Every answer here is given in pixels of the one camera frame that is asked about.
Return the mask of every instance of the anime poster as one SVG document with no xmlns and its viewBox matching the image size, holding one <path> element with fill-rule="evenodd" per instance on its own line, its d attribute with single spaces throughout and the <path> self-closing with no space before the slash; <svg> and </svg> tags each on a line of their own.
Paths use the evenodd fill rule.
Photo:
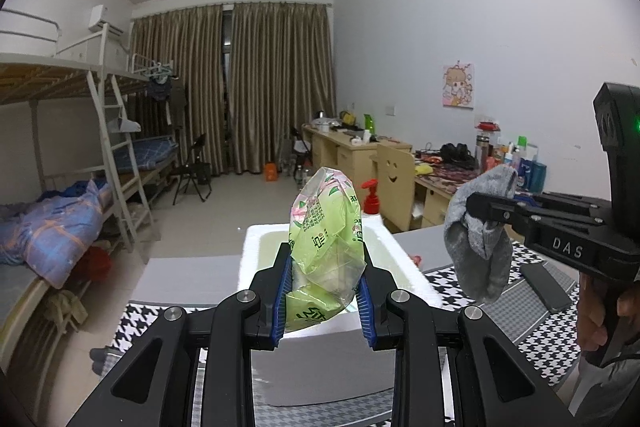
<svg viewBox="0 0 640 427">
<path fill-rule="evenodd" d="M 442 105 L 474 107 L 474 65 L 444 66 Z"/>
</svg>

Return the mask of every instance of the black phone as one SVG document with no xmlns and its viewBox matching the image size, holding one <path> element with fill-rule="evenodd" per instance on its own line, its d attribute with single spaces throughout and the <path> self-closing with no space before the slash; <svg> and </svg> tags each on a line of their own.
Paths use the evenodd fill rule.
<svg viewBox="0 0 640 427">
<path fill-rule="evenodd" d="M 548 272 L 543 263 L 521 264 L 520 273 L 550 313 L 558 313 L 571 306 L 572 300 L 569 295 Z"/>
</svg>

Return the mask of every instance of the bed ladder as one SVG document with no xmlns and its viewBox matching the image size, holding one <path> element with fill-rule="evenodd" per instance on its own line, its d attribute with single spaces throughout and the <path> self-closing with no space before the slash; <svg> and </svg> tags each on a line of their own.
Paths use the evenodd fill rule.
<svg viewBox="0 0 640 427">
<path fill-rule="evenodd" d="M 113 96 L 116 99 L 116 104 L 105 104 L 104 88 L 105 83 L 107 82 L 107 78 L 105 78 L 105 76 L 107 75 L 99 75 L 100 78 L 98 80 L 98 87 L 96 87 L 94 74 L 91 71 L 87 71 L 87 83 L 89 84 L 91 97 L 94 100 L 94 105 L 98 113 L 98 123 L 100 124 L 100 139 L 102 142 L 102 156 L 104 158 L 104 167 L 107 175 L 107 182 L 111 185 L 111 187 L 113 187 L 114 214 L 116 216 L 116 219 L 118 220 L 118 227 L 120 228 L 120 233 L 122 234 L 122 238 L 127 247 L 127 250 L 132 251 L 133 245 L 138 241 L 138 229 L 145 221 L 148 221 L 149 223 L 153 240 L 158 241 L 160 239 L 160 233 L 151 214 L 149 202 L 146 199 L 145 189 L 142 184 L 142 178 L 140 177 L 140 171 L 138 170 L 138 163 L 136 162 L 136 154 L 133 149 L 133 143 L 130 133 L 120 133 L 121 136 L 125 137 L 125 140 L 116 144 L 111 144 L 111 137 L 107 128 L 106 111 L 108 109 L 117 108 L 120 112 L 119 117 L 126 119 L 127 109 L 125 108 L 125 103 L 122 99 L 122 94 L 120 93 L 120 87 L 118 87 L 118 81 L 114 74 L 108 75 L 108 81 L 111 84 L 111 89 L 113 90 Z M 133 177 L 124 184 L 120 183 L 120 177 L 118 176 L 118 170 L 113 158 L 113 152 L 122 147 L 126 147 L 129 151 L 129 160 L 131 161 L 131 169 L 133 174 Z M 136 192 L 140 195 L 140 200 L 143 205 L 143 213 L 135 222 L 133 221 L 131 213 L 129 212 L 129 208 L 127 207 L 127 200 L 125 198 L 126 192 L 134 186 L 137 187 Z M 143 257 L 145 263 L 148 262 L 148 256 L 142 253 L 141 256 Z"/>
</svg>

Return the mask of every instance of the tile floor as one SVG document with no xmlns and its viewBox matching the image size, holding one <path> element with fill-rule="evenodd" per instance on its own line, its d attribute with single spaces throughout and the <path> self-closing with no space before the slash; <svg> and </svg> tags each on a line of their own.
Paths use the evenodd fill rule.
<svg viewBox="0 0 640 427">
<path fill-rule="evenodd" d="M 292 178 L 267 183 L 262 176 L 230 174 L 212 181 L 213 192 L 201 203 L 193 188 L 159 198 L 154 217 L 161 230 L 157 242 L 139 243 L 149 257 L 206 257 L 240 255 L 247 227 L 261 223 L 287 223 L 296 195 Z M 67 335 L 52 364 L 49 400 L 44 403 L 43 427 L 63 427 L 98 384 L 91 371 L 89 350 L 111 342 L 122 310 L 145 265 L 134 252 L 114 255 L 109 280 L 95 283 L 83 302 L 89 318 L 81 331 Z"/>
</svg>

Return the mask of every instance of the green plastic bag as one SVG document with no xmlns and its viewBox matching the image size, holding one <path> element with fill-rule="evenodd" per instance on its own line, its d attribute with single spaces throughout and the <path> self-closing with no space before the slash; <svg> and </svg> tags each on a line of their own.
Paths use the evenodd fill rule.
<svg viewBox="0 0 640 427">
<path fill-rule="evenodd" d="M 286 331 L 296 331 L 345 309 L 364 271 L 360 203 L 342 172 L 322 167 L 307 182 L 291 208 L 289 245 Z"/>
</svg>

